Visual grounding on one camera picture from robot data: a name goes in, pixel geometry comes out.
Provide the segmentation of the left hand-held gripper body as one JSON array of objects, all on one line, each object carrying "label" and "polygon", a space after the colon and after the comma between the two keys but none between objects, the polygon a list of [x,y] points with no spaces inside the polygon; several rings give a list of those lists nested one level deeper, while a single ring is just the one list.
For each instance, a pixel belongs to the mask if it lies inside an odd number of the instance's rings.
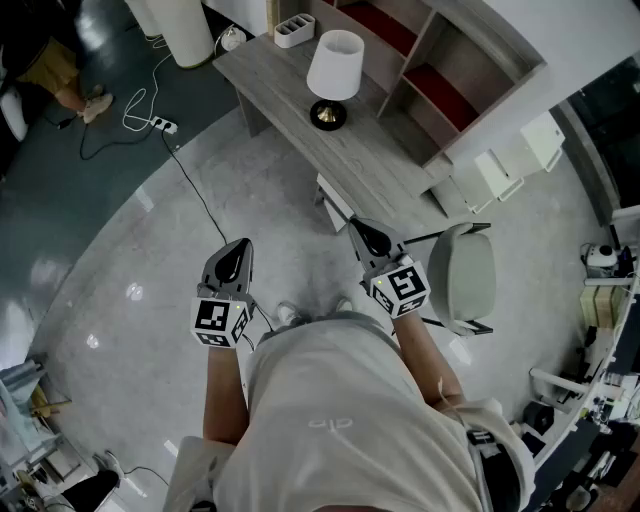
[{"label": "left hand-held gripper body", "polygon": [[214,286],[202,282],[191,302],[190,331],[204,346],[235,349],[255,307],[249,284]]}]

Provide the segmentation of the white table lamp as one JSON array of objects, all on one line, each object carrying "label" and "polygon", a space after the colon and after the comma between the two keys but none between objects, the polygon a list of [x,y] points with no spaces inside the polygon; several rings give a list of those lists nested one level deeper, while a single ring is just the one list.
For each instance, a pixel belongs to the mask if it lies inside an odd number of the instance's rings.
[{"label": "white table lamp", "polygon": [[357,34],[330,30],[320,37],[307,74],[307,86],[318,98],[310,109],[312,124],[335,131],[347,120],[343,102],[360,89],[365,43]]}]

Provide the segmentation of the person's right forearm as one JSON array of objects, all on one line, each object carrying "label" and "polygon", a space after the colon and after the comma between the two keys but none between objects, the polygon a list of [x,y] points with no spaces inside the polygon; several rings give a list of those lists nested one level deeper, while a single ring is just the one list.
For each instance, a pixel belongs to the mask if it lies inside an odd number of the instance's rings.
[{"label": "person's right forearm", "polygon": [[416,312],[392,320],[402,359],[430,407],[443,411],[466,401],[460,382]]}]

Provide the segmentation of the grey wooden desk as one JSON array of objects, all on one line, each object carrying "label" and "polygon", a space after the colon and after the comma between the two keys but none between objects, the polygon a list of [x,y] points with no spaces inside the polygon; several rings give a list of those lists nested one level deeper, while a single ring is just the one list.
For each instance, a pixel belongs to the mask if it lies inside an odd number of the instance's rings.
[{"label": "grey wooden desk", "polygon": [[449,176],[449,165],[421,162],[427,139],[414,122],[403,114],[379,116],[384,92],[368,76],[344,103],[343,127],[315,127],[310,110],[317,97],[306,83],[315,49],[314,41],[281,49],[261,35],[217,58],[214,66],[334,188],[354,201],[417,197]]}]

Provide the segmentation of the wooden shelf unit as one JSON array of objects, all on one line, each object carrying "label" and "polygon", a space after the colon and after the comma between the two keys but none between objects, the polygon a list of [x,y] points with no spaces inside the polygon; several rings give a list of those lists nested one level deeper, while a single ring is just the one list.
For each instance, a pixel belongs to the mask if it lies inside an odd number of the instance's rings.
[{"label": "wooden shelf unit", "polygon": [[356,33],[374,112],[425,165],[539,71],[544,61],[485,0],[299,0],[316,32]]}]

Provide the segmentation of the white organizer tray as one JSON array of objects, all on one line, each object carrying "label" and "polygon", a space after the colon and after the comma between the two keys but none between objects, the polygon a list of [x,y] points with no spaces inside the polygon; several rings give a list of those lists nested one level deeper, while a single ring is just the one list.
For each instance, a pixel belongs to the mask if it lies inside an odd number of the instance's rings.
[{"label": "white organizer tray", "polygon": [[274,43],[289,49],[314,38],[316,19],[306,13],[297,14],[275,26]]}]

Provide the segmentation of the person's left shoe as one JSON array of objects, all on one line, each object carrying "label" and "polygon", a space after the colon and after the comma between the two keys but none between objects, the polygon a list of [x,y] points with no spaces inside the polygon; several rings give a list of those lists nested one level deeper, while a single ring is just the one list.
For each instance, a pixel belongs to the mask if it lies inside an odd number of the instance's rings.
[{"label": "person's left shoe", "polygon": [[280,302],[276,308],[276,313],[282,326],[297,325],[303,319],[301,311],[288,301]]}]

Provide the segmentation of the white side table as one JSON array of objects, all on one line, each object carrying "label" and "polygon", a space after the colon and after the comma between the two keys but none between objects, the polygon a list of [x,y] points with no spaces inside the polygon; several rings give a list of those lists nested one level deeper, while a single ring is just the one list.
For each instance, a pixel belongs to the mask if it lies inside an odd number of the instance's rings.
[{"label": "white side table", "polygon": [[449,218],[478,214],[494,199],[486,180],[476,171],[449,176],[430,192]]},{"label": "white side table", "polygon": [[551,172],[563,155],[565,135],[549,111],[520,130],[527,147],[546,172]]},{"label": "white side table", "polygon": [[524,185],[522,177],[515,179],[507,176],[506,171],[491,150],[477,156],[474,161],[491,194],[498,201],[508,200]]}]

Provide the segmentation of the person's white t-shirt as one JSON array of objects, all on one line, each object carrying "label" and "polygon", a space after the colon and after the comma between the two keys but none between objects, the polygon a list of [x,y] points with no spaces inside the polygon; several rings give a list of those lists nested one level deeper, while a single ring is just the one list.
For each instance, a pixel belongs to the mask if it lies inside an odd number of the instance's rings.
[{"label": "person's white t-shirt", "polygon": [[436,410],[394,336],[336,312],[264,336],[237,445],[186,437],[163,512],[522,512],[529,449],[494,399]]}]

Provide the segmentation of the black box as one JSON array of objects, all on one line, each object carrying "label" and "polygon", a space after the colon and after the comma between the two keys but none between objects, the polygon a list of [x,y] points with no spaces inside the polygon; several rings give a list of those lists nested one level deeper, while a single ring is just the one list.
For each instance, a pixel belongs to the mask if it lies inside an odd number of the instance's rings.
[{"label": "black box", "polygon": [[530,401],[523,409],[523,422],[540,435],[553,426],[554,417],[554,408],[539,401]]}]

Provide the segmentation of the cardboard box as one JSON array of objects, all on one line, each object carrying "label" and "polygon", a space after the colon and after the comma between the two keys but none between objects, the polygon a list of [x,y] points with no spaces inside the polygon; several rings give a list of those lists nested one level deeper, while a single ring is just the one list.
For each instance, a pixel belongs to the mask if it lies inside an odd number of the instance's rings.
[{"label": "cardboard box", "polygon": [[613,329],[626,296],[620,286],[585,286],[580,296],[584,325]]}]

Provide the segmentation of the white round appliance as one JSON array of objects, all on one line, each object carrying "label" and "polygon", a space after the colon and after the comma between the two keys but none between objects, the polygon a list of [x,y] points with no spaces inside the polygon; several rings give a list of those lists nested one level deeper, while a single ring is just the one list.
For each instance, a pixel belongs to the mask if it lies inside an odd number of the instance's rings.
[{"label": "white round appliance", "polygon": [[612,278],[618,267],[618,254],[609,245],[588,244],[581,255],[586,276],[591,279]]}]

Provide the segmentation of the black stool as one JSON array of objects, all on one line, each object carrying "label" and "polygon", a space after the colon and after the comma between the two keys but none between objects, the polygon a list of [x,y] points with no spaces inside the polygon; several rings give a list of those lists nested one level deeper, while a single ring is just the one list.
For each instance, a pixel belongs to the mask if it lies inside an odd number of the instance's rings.
[{"label": "black stool", "polygon": [[119,486],[121,477],[113,470],[99,471],[62,492],[76,512],[95,512],[108,495]]}]

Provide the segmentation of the metal storage shelf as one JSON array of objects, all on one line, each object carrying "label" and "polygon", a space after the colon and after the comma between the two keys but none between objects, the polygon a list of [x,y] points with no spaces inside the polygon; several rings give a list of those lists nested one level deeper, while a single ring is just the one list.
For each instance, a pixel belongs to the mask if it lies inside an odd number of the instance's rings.
[{"label": "metal storage shelf", "polygon": [[70,403],[60,393],[47,394],[45,365],[27,359],[0,370],[0,496],[17,485],[17,470],[30,470],[61,443],[48,419]]}]

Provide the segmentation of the large white cylinder pedestal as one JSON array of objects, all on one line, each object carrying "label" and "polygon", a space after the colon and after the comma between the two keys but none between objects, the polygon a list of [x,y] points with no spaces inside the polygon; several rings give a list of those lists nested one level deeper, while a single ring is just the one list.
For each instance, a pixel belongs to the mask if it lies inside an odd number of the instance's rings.
[{"label": "large white cylinder pedestal", "polygon": [[201,0],[147,0],[176,64],[192,69],[208,61],[214,40]]}]

